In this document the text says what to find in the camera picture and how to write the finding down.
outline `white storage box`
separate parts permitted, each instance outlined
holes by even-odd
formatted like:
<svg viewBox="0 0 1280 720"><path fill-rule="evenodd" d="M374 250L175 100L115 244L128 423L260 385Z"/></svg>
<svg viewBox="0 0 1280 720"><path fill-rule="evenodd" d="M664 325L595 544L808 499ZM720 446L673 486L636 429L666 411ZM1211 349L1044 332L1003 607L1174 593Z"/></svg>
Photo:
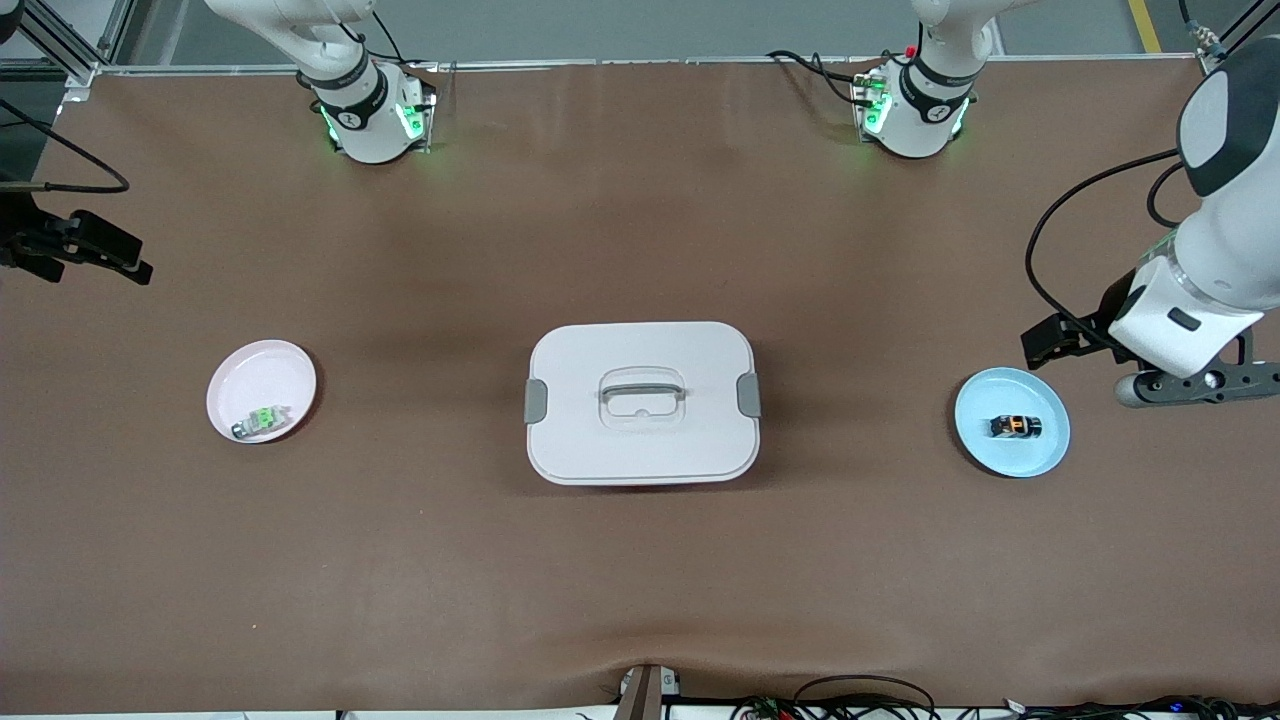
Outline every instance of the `white storage box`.
<svg viewBox="0 0 1280 720"><path fill-rule="evenodd" d="M529 374L529 461L553 483L731 480L760 448L751 346L724 323L557 328Z"/></svg>

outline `plate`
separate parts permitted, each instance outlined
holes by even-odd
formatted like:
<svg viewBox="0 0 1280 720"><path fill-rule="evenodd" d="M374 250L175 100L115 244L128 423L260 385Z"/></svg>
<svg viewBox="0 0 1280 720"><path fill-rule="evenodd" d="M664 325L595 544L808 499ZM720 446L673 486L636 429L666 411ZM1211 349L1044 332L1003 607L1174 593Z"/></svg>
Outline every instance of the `plate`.
<svg viewBox="0 0 1280 720"><path fill-rule="evenodd" d="M1044 425L1038 438L997 438L991 420L1030 415ZM1044 380L1016 368L991 368L964 383L956 396L956 432L974 460L1010 478L1034 478L1062 461L1071 423L1062 401Z"/></svg>
<svg viewBox="0 0 1280 720"><path fill-rule="evenodd" d="M270 442L297 428L316 398L316 366L305 350L283 340L260 340L232 352L209 380L209 421L229 441ZM274 430L236 439L232 425L260 407L280 405L289 421Z"/></svg>

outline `light blue plate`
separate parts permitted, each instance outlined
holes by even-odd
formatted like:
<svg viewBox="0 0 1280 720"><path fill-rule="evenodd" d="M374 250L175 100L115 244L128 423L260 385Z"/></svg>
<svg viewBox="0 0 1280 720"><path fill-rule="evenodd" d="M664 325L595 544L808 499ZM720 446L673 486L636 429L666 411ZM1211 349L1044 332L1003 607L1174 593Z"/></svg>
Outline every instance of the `light blue plate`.
<svg viewBox="0 0 1280 720"><path fill-rule="evenodd" d="M1032 415L1044 429L1038 438L991 437L991 420L1001 415ZM1071 443L1071 423L1057 393L1016 368L991 368L965 382L956 396L956 432L974 460L1010 478L1048 473Z"/></svg>

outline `brown table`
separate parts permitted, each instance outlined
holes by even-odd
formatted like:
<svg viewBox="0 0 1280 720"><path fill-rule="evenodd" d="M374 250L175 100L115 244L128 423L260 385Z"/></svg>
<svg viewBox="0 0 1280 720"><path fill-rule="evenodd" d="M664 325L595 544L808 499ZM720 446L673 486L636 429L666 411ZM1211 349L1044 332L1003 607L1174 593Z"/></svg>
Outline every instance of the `brown table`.
<svg viewBox="0 0 1280 720"><path fill-rule="evenodd" d="M44 204L129 228L156 274L4 273L0 707L591 703L639 661L689 694L878 671L945 703L1272 700L1276 401L1137 413L1111 395L1126 370L1061 361L1041 377L1074 443L1034 482L974 468L947 423L1047 314L1036 218L1170 146L1197 78L993 64L965 135L906 161L795 69L460 74L434 152L387 167L332 155L289 77L100 78L58 127L134 188ZM1041 268L1074 307L1160 237L1158 169L1055 219ZM96 178L61 150L42 174ZM652 319L753 341L755 468L541 480L534 343ZM310 348L325 392L294 438L241 447L205 386L265 337Z"/></svg>

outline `box handle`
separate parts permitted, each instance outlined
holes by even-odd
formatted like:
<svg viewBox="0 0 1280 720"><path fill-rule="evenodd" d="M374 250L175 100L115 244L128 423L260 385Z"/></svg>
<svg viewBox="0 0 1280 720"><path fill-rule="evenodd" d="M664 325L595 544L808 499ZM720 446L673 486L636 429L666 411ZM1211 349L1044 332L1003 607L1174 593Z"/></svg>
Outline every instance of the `box handle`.
<svg viewBox="0 0 1280 720"><path fill-rule="evenodd" d="M600 391L600 400L608 402L618 395L675 395L676 400L685 398L685 388L671 383L630 383L609 386Z"/></svg>

